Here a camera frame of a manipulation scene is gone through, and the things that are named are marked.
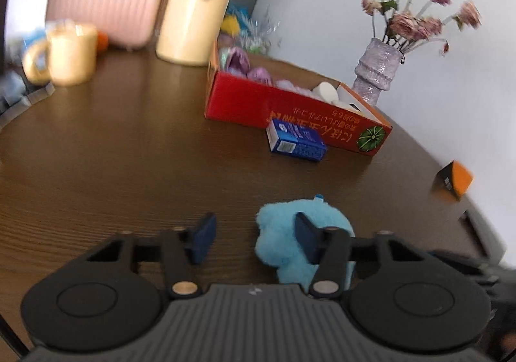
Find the yellow mug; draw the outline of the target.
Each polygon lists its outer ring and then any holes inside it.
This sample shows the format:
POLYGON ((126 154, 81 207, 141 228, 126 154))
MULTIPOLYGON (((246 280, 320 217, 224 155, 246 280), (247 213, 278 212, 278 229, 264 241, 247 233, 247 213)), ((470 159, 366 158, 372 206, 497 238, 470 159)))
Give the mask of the yellow mug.
POLYGON ((91 24, 62 25, 25 51, 22 67, 34 85, 67 87, 89 81, 96 69, 98 31, 91 24))

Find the purple fluffy plush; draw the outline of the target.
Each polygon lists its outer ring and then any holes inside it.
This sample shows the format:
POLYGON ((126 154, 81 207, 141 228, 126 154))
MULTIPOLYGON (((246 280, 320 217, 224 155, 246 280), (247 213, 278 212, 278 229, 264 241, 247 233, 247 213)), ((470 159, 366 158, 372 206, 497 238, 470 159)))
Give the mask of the purple fluffy plush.
POLYGON ((293 84, 288 80, 277 80, 274 81, 274 86, 282 90, 290 91, 301 96, 312 96, 312 91, 307 88, 301 88, 293 84))

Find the yellow watering can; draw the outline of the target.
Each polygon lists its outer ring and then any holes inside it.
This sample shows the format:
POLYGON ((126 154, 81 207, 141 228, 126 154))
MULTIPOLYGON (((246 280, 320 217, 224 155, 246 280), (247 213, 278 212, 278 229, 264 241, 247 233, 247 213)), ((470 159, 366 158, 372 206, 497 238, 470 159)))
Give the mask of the yellow watering can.
POLYGON ((227 14, 221 23, 220 31, 233 38, 238 36, 241 32, 241 26, 237 16, 233 14, 227 14))

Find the purple ribbed vase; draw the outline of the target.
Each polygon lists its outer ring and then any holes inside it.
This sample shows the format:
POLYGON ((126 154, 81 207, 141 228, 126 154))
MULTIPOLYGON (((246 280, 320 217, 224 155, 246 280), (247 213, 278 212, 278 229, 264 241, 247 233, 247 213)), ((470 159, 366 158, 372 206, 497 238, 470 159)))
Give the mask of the purple ribbed vase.
POLYGON ((393 46, 372 38, 354 69, 352 89, 368 104, 375 106, 383 91, 389 91, 405 56, 393 46))

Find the dried pink rose bouquet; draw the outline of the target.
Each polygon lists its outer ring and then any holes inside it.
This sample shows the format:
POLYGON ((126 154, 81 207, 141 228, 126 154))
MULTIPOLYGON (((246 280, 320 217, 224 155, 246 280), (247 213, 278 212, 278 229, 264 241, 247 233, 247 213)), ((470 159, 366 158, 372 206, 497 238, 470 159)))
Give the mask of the dried pink rose bouquet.
POLYGON ((431 13, 436 7, 450 6, 452 0, 361 0, 362 12, 371 22, 371 44, 397 55, 399 62, 430 43, 440 44, 440 55, 447 55, 450 43, 444 36, 446 25, 456 25, 460 31, 481 27, 480 11, 470 0, 443 19, 431 13))

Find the orange black box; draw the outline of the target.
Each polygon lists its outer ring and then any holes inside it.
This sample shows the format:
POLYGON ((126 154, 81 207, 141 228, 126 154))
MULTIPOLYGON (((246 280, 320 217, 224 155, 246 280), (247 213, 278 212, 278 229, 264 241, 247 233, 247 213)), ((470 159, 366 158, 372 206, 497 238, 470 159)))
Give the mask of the orange black box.
POLYGON ((463 164, 452 160, 437 172, 431 191, 434 193, 447 192, 460 201, 466 195, 473 179, 473 174, 463 164))

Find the blue small carton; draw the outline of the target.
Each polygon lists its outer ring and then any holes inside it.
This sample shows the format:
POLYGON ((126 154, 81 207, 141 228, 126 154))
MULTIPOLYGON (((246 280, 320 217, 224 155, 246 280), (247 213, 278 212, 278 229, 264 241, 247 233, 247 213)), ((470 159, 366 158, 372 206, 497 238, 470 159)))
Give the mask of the blue small carton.
POLYGON ((273 153, 320 162, 327 152, 321 136, 310 128, 273 118, 266 129, 273 153))

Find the large yellow thermos bottle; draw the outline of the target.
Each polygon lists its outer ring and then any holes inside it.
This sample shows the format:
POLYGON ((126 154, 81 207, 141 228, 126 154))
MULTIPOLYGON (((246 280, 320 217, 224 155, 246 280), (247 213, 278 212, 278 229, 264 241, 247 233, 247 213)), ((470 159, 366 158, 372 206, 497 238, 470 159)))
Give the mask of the large yellow thermos bottle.
POLYGON ((168 0, 156 56, 185 66, 205 66, 229 0, 168 0))

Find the red cardboard box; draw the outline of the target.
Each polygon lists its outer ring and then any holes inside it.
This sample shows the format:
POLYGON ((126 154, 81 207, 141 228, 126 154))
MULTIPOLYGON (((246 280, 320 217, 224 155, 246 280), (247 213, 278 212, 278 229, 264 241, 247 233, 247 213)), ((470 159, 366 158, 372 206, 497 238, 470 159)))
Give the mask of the red cardboard box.
POLYGON ((274 81, 315 88, 329 82, 349 103, 347 108, 252 82, 223 69, 222 49, 213 47, 208 66, 205 117, 265 129, 272 118, 316 130, 332 147, 374 156, 393 130, 392 124, 344 83, 266 56, 248 55, 252 67, 263 67, 274 81))

